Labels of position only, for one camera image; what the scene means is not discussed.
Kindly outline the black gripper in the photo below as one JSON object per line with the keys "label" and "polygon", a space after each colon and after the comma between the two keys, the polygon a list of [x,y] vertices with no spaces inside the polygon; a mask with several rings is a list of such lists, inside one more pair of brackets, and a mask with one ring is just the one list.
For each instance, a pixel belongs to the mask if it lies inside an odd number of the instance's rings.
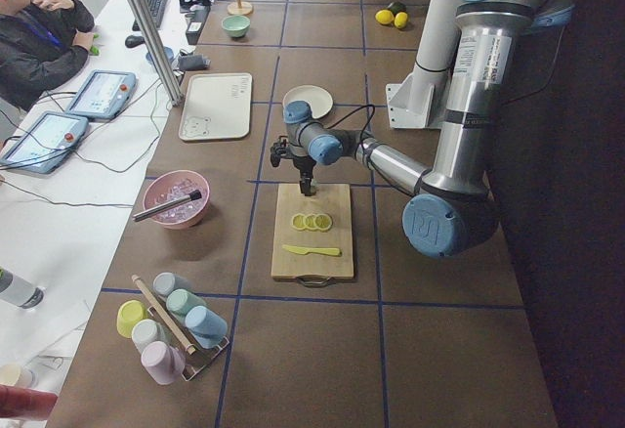
{"label": "black gripper", "polygon": [[315,195],[315,181],[313,169],[315,161],[299,145],[290,142],[287,136],[279,136],[271,145],[270,162],[273,168],[277,168],[282,160],[290,160],[300,173],[299,187],[304,196]]}

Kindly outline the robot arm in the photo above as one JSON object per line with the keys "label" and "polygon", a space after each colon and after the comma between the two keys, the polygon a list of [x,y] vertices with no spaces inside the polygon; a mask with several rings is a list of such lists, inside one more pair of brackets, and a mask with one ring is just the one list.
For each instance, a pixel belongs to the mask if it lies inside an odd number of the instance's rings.
{"label": "robot arm", "polygon": [[437,128],[432,166],[376,140],[366,130],[338,130],[315,120],[309,104],[283,111],[286,135],[271,163],[288,159],[313,195],[313,170],[351,157],[402,189],[402,227],[411,245],[449,257],[494,234],[498,219],[484,181],[491,126],[521,36],[570,20],[573,0],[431,0],[412,71],[388,86],[395,128]]}

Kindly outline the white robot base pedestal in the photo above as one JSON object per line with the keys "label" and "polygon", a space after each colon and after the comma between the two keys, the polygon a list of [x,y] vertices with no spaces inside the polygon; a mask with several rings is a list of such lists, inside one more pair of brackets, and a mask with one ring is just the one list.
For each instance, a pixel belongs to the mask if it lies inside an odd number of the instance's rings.
{"label": "white robot base pedestal", "polygon": [[412,71],[387,86],[390,126],[426,129],[441,126],[460,30],[455,16],[462,0],[431,0]]}

